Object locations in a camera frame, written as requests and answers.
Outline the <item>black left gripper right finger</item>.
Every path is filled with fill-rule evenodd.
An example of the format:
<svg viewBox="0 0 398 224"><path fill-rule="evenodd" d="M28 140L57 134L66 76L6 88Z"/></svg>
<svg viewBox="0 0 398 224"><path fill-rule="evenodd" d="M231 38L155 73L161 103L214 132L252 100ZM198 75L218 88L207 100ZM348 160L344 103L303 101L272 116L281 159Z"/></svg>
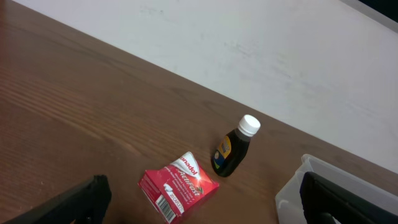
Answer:
<svg viewBox="0 0 398 224"><path fill-rule="evenodd" d="M308 224L397 224L397 215L314 172L304 174L300 198Z"/></svg>

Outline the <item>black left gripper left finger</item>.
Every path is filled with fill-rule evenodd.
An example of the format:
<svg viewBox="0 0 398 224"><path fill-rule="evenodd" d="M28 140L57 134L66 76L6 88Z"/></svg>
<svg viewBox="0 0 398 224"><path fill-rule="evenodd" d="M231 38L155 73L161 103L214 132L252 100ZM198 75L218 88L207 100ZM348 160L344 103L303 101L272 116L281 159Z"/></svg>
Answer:
<svg viewBox="0 0 398 224"><path fill-rule="evenodd" d="M102 224L111 197L108 178L95 175L4 224Z"/></svg>

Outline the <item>clear plastic container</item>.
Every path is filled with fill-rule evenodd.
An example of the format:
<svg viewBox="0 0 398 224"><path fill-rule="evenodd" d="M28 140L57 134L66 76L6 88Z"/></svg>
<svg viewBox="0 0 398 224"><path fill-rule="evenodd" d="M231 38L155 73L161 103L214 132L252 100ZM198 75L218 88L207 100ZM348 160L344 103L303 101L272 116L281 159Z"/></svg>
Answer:
<svg viewBox="0 0 398 224"><path fill-rule="evenodd" d="M397 196L309 154L275 196L280 224L397 224Z"/></svg>

